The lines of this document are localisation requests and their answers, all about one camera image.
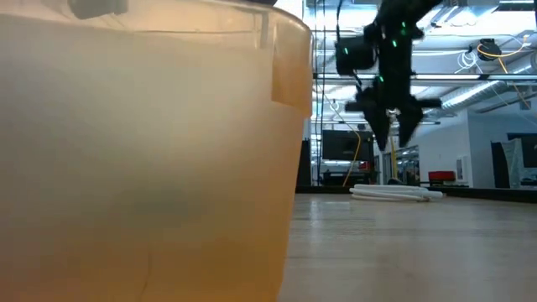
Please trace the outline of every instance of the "metal duct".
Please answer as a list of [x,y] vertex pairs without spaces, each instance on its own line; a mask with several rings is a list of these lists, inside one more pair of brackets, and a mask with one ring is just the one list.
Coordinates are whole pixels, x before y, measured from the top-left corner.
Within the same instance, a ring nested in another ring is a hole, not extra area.
[[[376,5],[380,6],[384,0],[345,0],[343,1],[343,7],[355,7],[355,6],[365,6],[365,5]],[[479,5],[490,5],[491,3],[496,3],[498,5],[500,0],[444,0],[442,2],[445,6],[479,6]],[[339,4],[339,0],[305,0],[305,6],[307,8],[313,8],[315,6],[322,7],[325,5],[326,8],[334,8]]]
[[[537,52],[526,55],[520,60],[509,64],[510,73],[537,73]],[[496,94],[502,94],[509,89],[505,81],[489,81],[472,87],[457,89],[443,96],[442,109],[433,109],[426,112],[428,115],[442,115],[454,113],[481,101],[487,100]]]
[[424,28],[424,32],[430,32],[434,27],[440,27],[448,23],[459,13],[468,11],[476,18],[491,13],[500,5],[500,0],[444,0],[442,9],[430,19],[430,23]]

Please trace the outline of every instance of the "black cable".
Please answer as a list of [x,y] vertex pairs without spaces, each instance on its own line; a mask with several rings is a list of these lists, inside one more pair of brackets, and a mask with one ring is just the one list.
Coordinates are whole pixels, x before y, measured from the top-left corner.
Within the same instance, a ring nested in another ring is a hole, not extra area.
[[343,6],[343,0],[339,0],[339,3],[337,4],[337,11],[336,11],[336,37],[337,37],[337,42],[339,42],[339,39],[341,37],[340,30],[339,30],[339,14],[341,13],[341,6]]
[[358,77],[358,75],[354,74],[354,80],[356,80],[356,90],[358,91],[358,94],[362,93],[363,90],[362,90],[362,81],[360,80],[360,78]]

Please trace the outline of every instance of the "red object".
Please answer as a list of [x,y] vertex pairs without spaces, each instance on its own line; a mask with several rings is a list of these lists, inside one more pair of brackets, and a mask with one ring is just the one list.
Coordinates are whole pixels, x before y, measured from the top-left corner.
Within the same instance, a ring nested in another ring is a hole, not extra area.
[[360,170],[369,171],[369,162],[361,163],[358,165]]
[[453,171],[432,171],[429,172],[429,181],[442,180],[442,181],[455,181],[455,172]]

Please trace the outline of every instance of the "ceiling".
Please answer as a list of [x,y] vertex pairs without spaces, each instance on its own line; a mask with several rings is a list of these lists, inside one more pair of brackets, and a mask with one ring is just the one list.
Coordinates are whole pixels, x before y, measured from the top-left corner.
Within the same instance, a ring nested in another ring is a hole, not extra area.
[[[376,4],[379,4],[379,2],[379,0],[345,0],[339,19],[342,35],[360,33],[363,26],[374,20],[377,13]],[[276,6],[302,18],[314,32],[315,71],[319,74],[336,76],[335,62],[332,56],[336,41],[336,6],[338,0],[320,0],[317,2],[315,0],[306,0],[305,6],[299,5],[299,3],[300,1],[296,0],[279,0]],[[457,8],[439,6],[419,21],[418,26],[424,29],[426,36],[423,40],[414,44],[413,69],[416,73],[447,75],[454,73],[503,73],[497,60],[492,62],[475,60],[474,63],[475,55],[465,55],[470,45],[475,49],[479,44],[479,40],[483,38],[495,39],[503,54],[516,52],[516,54],[503,58],[508,70],[512,63],[534,52],[534,47],[537,47],[537,34],[534,34],[536,27],[535,12],[531,10],[533,0],[483,0],[480,3],[485,3],[485,5],[479,7],[459,6]],[[437,27],[430,26],[431,20],[436,20],[434,17],[443,16],[440,14],[446,10],[442,11],[441,9],[443,8],[456,10],[456,13],[449,18],[441,19],[440,22],[437,22]],[[465,66],[463,60],[466,61],[466,66],[471,65],[472,67],[462,68]],[[362,72],[370,74],[375,71],[376,69],[373,68]],[[321,82],[317,81],[316,84],[321,86]],[[419,85],[413,86],[411,90],[418,98],[425,96],[441,97],[447,92],[458,89],[460,86],[461,83],[455,81],[442,81],[438,84],[427,82],[426,85],[419,83]],[[312,95],[314,115],[315,112],[321,113],[320,108],[315,107],[315,102],[317,101],[315,97],[318,96],[318,99],[323,97],[321,88],[315,88],[314,83]],[[344,118],[354,120],[362,118],[360,113],[347,113],[342,110],[343,104],[352,100],[356,93],[351,81],[345,81],[339,85],[333,82],[325,84],[324,92],[327,99],[336,100],[336,105],[333,106],[338,107],[336,109]],[[471,105],[468,110],[471,112],[478,111],[499,102],[511,101],[517,96],[514,92],[500,93],[500,95]],[[526,101],[531,102],[533,100],[537,99],[530,97]],[[537,122],[534,110],[532,108],[531,111],[522,111],[519,104],[515,103],[482,114],[499,116],[512,114],[531,116],[533,114],[533,118]],[[330,105],[325,104],[324,115],[325,118],[335,116]]]

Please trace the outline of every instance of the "white wall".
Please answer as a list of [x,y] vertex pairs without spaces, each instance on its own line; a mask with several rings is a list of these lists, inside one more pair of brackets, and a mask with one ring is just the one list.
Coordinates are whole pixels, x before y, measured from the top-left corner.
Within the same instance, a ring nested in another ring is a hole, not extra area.
[[380,151],[380,149],[378,148],[378,145],[377,145],[377,142],[375,142],[373,144],[373,154],[375,156],[378,156],[378,165],[375,167],[375,169],[377,170],[377,172],[380,173],[380,176],[379,176],[379,179],[380,179],[380,183],[378,183],[379,185],[384,185],[384,161],[383,161],[383,152]]
[[[468,157],[467,172],[472,175],[470,138],[467,112],[459,112],[457,117],[445,118],[440,126],[421,127],[416,131],[409,146],[418,146],[420,151],[420,179],[429,181],[431,171],[455,171],[456,160]],[[472,178],[467,185],[473,186]]]
[[278,0],[274,6],[293,14],[298,18],[302,18],[302,15],[304,14],[304,5],[301,0]]
[[494,188],[491,142],[507,142],[507,133],[537,133],[537,115],[524,116],[480,114],[469,117],[474,187]]

